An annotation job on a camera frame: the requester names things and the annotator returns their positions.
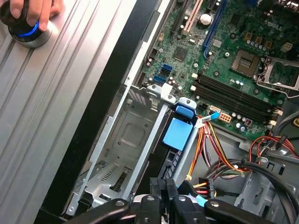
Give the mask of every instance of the silver side panel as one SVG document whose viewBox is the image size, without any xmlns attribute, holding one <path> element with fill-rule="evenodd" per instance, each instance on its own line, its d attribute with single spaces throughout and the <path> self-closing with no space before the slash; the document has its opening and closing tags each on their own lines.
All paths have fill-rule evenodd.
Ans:
<svg viewBox="0 0 299 224">
<path fill-rule="evenodd" d="M 27 49 L 0 27 L 0 220 L 33 223 L 136 0 L 67 0 Z"/>
</svg>

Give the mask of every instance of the blue light ring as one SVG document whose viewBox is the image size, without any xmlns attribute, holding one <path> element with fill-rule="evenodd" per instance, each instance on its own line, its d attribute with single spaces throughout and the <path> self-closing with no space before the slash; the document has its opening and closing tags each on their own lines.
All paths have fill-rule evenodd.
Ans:
<svg viewBox="0 0 299 224">
<path fill-rule="evenodd" d="M 38 29 L 38 22 L 34 25 L 31 31 L 25 34 L 18 34 L 19 37 L 26 37 L 32 35 Z"/>
</svg>

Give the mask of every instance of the red wire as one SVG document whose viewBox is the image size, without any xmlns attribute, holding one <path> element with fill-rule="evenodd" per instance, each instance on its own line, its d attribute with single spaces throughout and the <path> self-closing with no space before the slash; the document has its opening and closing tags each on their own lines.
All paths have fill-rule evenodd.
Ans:
<svg viewBox="0 0 299 224">
<path fill-rule="evenodd" d="M 207 194 L 209 192 L 207 190 L 197 190 L 197 193 L 199 193 L 199 194 Z"/>
</svg>

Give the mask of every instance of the chip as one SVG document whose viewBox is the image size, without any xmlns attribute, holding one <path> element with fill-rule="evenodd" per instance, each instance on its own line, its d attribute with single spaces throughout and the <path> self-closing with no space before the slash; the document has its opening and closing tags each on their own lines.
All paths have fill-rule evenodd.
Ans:
<svg viewBox="0 0 299 224">
<path fill-rule="evenodd" d="M 265 47 L 268 48 L 268 49 L 271 49 L 272 48 L 272 44 L 273 43 L 271 41 L 267 41 L 266 44 L 265 44 Z"/>
<path fill-rule="evenodd" d="M 245 40 L 245 41 L 250 41 L 251 38 L 252 38 L 252 33 L 247 33 L 247 34 L 245 35 L 245 37 L 244 37 L 244 40 Z"/>
<path fill-rule="evenodd" d="M 232 25 L 234 25 L 234 26 L 237 26 L 238 23 L 239 23 L 239 21 L 240 21 L 240 19 L 241 19 L 241 16 L 238 15 L 238 14 L 236 14 L 236 13 L 234 13 L 233 16 L 232 16 L 232 18 L 230 19 L 229 23 L 232 24 Z"/>
<path fill-rule="evenodd" d="M 177 47 L 173 54 L 173 58 L 177 59 L 180 62 L 183 62 L 187 56 L 187 53 L 188 53 L 187 49 Z"/>
<path fill-rule="evenodd" d="M 218 40 L 215 40 L 214 41 L 214 43 L 213 43 L 213 45 L 215 46 L 215 47 L 221 47 L 221 45 L 222 45 L 222 42 L 221 41 L 218 41 Z"/>
<path fill-rule="evenodd" d="M 256 38 L 256 43 L 257 43 L 257 44 L 261 44 L 262 41 L 263 41 L 263 39 L 262 39 L 260 36 L 258 36 L 258 37 Z"/>
</svg>

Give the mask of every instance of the pci slot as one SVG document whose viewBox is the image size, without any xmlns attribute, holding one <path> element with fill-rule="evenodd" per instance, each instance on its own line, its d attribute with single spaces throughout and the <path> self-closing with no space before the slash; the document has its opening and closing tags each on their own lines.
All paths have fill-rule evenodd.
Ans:
<svg viewBox="0 0 299 224">
<path fill-rule="evenodd" d="M 216 15 L 214 17 L 214 20 L 211 24 L 211 27 L 209 29 L 209 32 L 207 33 L 206 35 L 206 38 L 204 40 L 204 43 L 203 43 L 203 50 L 204 50 L 204 57 L 206 59 L 206 56 L 207 56 L 207 53 L 208 53 L 208 49 L 209 49 L 209 44 L 214 36 L 214 33 L 218 27 L 218 24 L 220 22 L 220 19 L 222 17 L 222 14 L 224 12 L 224 9 L 226 7 L 226 4 L 227 4 L 227 0 L 222 0 L 222 3 L 221 5 L 219 6 L 217 12 L 216 12 Z"/>
<path fill-rule="evenodd" d="M 189 32 L 191 30 L 191 27 L 192 27 L 192 25 L 193 25 L 193 23 L 194 23 L 194 21 L 196 19 L 197 13 L 199 12 L 202 3 L 203 3 L 203 0 L 197 0 L 196 1 L 195 6 L 194 6 L 194 8 L 193 8 L 193 10 L 191 12 L 191 15 L 190 15 L 190 17 L 189 17 L 189 19 L 188 19 L 185 27 L 184 27 L 184 30 L 183 30 L 183 34 L 184 35 L 188 35 L 189 34 Z"/>
</svg>

